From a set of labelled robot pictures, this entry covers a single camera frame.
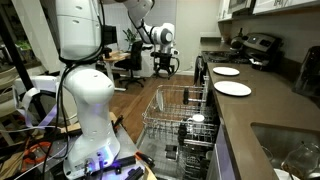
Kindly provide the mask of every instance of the white plate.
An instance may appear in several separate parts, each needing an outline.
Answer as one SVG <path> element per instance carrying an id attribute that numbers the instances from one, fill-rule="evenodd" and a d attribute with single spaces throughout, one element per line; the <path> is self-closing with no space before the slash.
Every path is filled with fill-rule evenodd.
<path id="1" fill-rule="evenodd" d="M 278 176 L 278 178 L 280 180 L 291 180 L 290 175 L 289 175 L 288 172 L 283 171 L 281 169 L 273 169 L 273 170 L 276 172 L 276 174 L 277 174 L 277 176 Z M 294 180 L 300 180 L 299 178 L 297 178 L 294 175 L 292 175 L 292 177 L 293 177 Z"/>
<path id="2" fill-rule="evenodd" d="M 225 76 L 235 76 L 240 74 L 238 70 L 229 67 L 215 67 L 213 68 L 213 72 Z"/>
<path id="3" fill-rule="evenodd" d="M 232 96 L 247 96 L 251 94 L 251 89 L 241 83 L 232 81 L 220 81 L 214 84 L 216 90 L 232 95 Z"/>
<path id="4" fill-rule="evenodd" d="M 163 111 L 163 97 L 162 97 L 162 92 L 159 90 L 157 90 L 156 99 L 157 99 L 157 103 L 160 111 Z"/>

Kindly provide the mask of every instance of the office chair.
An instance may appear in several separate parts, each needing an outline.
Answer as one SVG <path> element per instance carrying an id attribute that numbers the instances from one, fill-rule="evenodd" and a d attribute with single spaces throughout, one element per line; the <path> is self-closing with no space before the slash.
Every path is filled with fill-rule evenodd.
<path id="1" fill-rule="evenodd" d="M 115 67 L 122 68 L 125 70 L 130 70 L 130 77 L 126 77 L 125 79 L 120 79 L 119 83 L 122 84 L 122 82 L 127 81 L 127 84 L 125 85 L 125 88 L 128 89 L 129 84 L 132 83 L 138 83 L 141 85 L 141 87 L 144 87 L 144 85 L 139 82 L 139 80 L 145 81 L 145 78 L 136 78 L 133 76 L 133 71 L 141 70 L 141 51 L 142 51 L 142 41 L 137 41 L 132 44 L 131 52 L 130 52 L 130 59 L 125 59 L 123 61 L 119 61 L 114 64 Z"/>

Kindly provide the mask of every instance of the kitchen counter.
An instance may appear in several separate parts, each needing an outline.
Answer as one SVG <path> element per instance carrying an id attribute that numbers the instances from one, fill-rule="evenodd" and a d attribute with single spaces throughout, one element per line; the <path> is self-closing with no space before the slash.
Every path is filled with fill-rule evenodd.
<path id="1" fill-rule="evenodd" d="M 221 76 L 212 71 L 214 67 L 232 67 L 240 74 Z M 223 63 L 208 63 L 208 70 L 213 84 L 222 80 L 235 81 L 252 90 L 246 97 L 214 92 L 236 174 L 244 180 L 277 179 L 251 124 L 319 131 L 320 109 L 308 98 L 293 93 L 292 84 L 276 73 L 258 71 L 251 65 Z"/>

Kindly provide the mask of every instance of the stainless steel sink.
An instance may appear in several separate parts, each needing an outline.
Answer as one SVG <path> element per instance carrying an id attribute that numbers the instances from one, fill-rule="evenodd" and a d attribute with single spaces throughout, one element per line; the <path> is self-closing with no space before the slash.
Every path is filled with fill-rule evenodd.
<path id="1" fill-rule="evenodd" d="M 320 145 L 320 132 L 317 131 L 259 123 L 252 123 L 251 128 L 274 168 L 280 169 L 288 153 L 297 149 L 302 141 Z"/>

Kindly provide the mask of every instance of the glass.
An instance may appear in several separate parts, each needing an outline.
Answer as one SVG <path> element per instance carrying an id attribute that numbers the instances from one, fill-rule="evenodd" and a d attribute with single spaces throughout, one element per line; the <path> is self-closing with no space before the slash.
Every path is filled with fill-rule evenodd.
<path id="1" fill-rule="evenodd" d="M 281 164 L 283 170 L 297 176 L 300 179 L 306 179 L 316 167 L 320 155 L 319 147 L 313 143 L 303 143 L 291 151 Z"/>

